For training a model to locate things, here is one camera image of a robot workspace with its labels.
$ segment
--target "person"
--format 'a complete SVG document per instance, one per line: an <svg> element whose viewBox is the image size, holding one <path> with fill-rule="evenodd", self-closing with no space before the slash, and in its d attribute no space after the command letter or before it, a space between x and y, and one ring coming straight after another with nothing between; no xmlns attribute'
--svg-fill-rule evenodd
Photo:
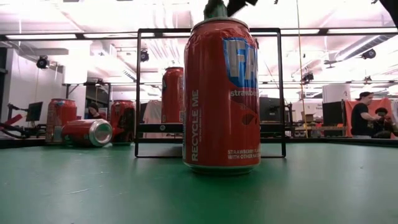
<svg viewBox="0 0 398 224"><path fill-rule="evenodd" d="M385 108L378 108L375 113L379 115L381 119L373 121L372 138L390 139L391 133L398 136L398 128L391 117L387 115L388 110Z"/></svg>
<svg viewBox="0 0 398 224"><path fill-rule="evenodd" d="M88 105L88 119L103 119L98 112L98 105L96 103L90 103Z"/></svg>
<svg viewBox="0 0 398 224"><path fill-rule="evenodd" d="M368 106L371 104L373 99L373 93L368 91L359 94L359 101L357 105L354 106L351 113L351 134L354 138L371 138L372 129L368 126L370 121L377 121L381 117L379 115L371 116L369 114Z"/></svg>

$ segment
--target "black shirt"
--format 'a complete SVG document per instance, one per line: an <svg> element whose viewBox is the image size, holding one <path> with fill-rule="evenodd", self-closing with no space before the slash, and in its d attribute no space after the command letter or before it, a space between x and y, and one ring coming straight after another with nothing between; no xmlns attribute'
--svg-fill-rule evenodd
<svg viewBox="0 0 398 224"><path fill-rule="evenodd" d="M381 119L380 121L373 121L372 126L372 138L390 139L391 133L394 132L392 124L384 122L383 119Z"/></svg>
<svg viewBox="0 0 398 224"><path fill-rule="evenodd" d="M368 113L368 106L358 103L351 114L351 134L358 136L372 136L372 129L368 127L368 121L361 117L361 113Z"/></svg>
<svg viewBox="0 0 398 224"><path fill-rule="evenodd" d="M103 119L100 114L98 116L93 116L91 113L88 113L87 119Z"/></svg>

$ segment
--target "red object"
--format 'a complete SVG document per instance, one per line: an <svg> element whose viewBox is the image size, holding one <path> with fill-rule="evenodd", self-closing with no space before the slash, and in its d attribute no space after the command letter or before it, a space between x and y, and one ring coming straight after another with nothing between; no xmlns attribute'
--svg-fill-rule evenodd
<svg viewBox="0 0 398 224"><path fill-rule="evenodd" d="M62 128L62 140L75 146L101 147L111 138L112 127L104 119L70 121Z"/></svg>
<svg viewBox="0 0 398 224"><path fill-rule="evenodd" d="M47 111L46 143L61 143L62 127L69 121L76 120L77 107L75 101L52 99Z"/></svg>
<svg viewBox="0 0 398 224"><path fill-rule="evenodd" d="M185 163L236 172L258 165L257 49L247 25L228 18L196 25L185 47L184 87Z"/></svg>
<svg viewBox="0 0 398 224"><path fill-rule="evenodd" d="M102 119L108 120L107 119L107 111L100 110L98 113L99 113L99 115L101 115Z"/></svg>
<svg viewBox="0 0 398 224"><path fill-rule="evenodd" d="M131 143L134 140L136 109L130 100L115 100L111 107L112 143Z"/></svg>
<svg viewBox="0 0 398 224"><path fill-rule="evenodd" d="M166 69L162 82L162 123L182 123L183 68Z"/></svg>
<svg viewBox="0 0 398 224"><path fill-rule="evenodd" d="M345 107L346 107L346 118L347 118L347 126L346 126L346 136L348 137L353 137L351 134L351 114L353 112L354 106L357 105L359 101L345 101ZM368 106L369 114L374 116L376 109L383 107L387 109L388 114L392 114L392 109L391 109L391 100L388 98L383 98L381 100L372 100L372 103Z"/></svg>
<svg viewBox="0 0 398 224"><path fill-rule="evenodd" d="M9 119L8 121L4 122L4 124L12 125L22 119L22 115L18 114L15 117Z"/></svg>

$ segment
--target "tipped over can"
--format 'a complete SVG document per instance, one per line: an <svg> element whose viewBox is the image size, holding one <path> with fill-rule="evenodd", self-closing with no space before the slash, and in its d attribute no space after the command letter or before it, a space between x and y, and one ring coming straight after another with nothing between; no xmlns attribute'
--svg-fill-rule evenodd
<svg viewBox="0 0 398 224"><path fill-rule="evenodd" d="M112 126L104 119L71 121L62 128L64 143L81 147L102 147L112 140Z"/></svg>

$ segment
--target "cable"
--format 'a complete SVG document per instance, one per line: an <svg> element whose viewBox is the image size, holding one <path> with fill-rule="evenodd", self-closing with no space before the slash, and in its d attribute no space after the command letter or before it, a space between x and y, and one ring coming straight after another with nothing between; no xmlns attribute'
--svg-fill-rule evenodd
<svg viewBox="0 0 398 224"><path fill-rule="evenodd" d="M8 136L17 138L17 139L27 139L30 137L30 134L27 131L24 131L21 128L17 128L8 124L4 124L4 123L0 123L0 127L3 127L3 129L1 130L4 134L7 134ZM12 134L9 131L17 131L19 132L21 135L18 136L16 134Z"/></svg>
<svg viewBox="0 0 398 224"><path fill-rule="evenodd" d="M39 69L39 68L37 68L37 75L36 75L36 89L35 89L35 102L36 102L36 99L37 99L37 85L39 84L39 71L40 71L40 69Z"/></svg>
<svg viewBox="0 0 398 224"><path fill-rule="evenodd" d="M300 74L301 74L301 97L303 101L303 118L304 118L304 130L305 137L308 138L308 128L307 128L307 117L305 115L305 105L304 105L304 89L303 89L303 62L301 59L301 35L300 35L300 14L299 14L299 0L296 0L297 7L297 29L298 29L298 51L300 52Z"/></svg>

